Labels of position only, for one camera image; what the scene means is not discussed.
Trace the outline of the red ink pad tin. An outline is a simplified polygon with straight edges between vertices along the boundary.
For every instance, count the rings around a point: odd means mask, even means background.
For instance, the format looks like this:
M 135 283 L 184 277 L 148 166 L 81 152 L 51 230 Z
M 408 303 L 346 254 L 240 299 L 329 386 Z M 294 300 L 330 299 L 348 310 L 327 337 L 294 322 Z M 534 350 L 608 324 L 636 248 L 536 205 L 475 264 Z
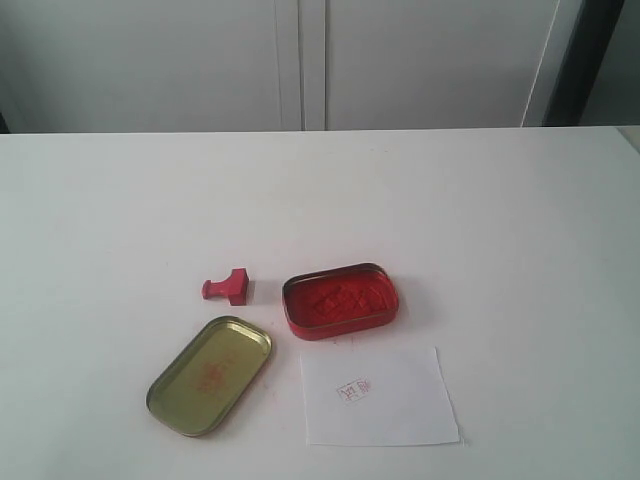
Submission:
M 399 310 L 391 278 L 375 263 L 292 277 L 282 287 L 282 300 L 290 330 L 306 341 L 381 327 Z

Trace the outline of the white cabinet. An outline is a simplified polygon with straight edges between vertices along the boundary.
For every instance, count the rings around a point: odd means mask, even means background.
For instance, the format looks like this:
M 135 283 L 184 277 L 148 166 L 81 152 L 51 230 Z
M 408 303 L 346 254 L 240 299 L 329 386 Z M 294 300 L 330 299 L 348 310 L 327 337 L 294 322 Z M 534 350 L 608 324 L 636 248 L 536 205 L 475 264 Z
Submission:
M 538 126 L 577 1 L 5 1 L 17 133 Z

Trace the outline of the gold tin lid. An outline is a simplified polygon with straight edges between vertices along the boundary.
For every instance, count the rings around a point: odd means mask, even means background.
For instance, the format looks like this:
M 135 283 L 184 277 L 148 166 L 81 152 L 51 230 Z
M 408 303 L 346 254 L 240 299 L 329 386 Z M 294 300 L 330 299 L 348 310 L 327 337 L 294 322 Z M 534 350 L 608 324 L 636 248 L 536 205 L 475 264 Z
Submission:
M 173 431 L 216 429 L 268 362 L 270 335 L 235 316 L 208 322 L 151 384 L 146 407 Z

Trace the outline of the dark vertical post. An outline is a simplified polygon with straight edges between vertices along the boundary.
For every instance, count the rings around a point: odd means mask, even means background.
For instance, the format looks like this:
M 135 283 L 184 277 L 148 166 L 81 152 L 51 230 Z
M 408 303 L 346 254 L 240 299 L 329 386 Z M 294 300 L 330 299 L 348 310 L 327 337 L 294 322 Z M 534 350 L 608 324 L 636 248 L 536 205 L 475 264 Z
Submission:
M 579 124 L 625 3 L 625 0 L 581 3 L 543 117 L 544 127 Z

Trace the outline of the red stamp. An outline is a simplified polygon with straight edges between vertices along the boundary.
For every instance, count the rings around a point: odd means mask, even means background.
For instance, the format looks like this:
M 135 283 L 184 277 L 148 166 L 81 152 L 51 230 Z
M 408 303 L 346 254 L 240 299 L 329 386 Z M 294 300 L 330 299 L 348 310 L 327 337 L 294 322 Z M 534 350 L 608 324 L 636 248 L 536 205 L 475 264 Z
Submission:
M 234 268 L 222 281 L 206 280 L 201 289 L 204 300 L 226 298 L 231 306 L 245 306 L 248 298 L 249 276 L 245 268 Z

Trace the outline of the white paper sheet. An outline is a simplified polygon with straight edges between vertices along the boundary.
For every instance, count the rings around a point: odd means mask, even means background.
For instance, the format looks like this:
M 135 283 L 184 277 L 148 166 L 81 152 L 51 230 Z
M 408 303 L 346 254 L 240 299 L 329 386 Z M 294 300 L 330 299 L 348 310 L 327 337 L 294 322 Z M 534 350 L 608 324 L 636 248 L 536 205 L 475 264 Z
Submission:
M 436 348 L 376 347 L 303 353 L 310 445 L 405 447 L 461 441 Z

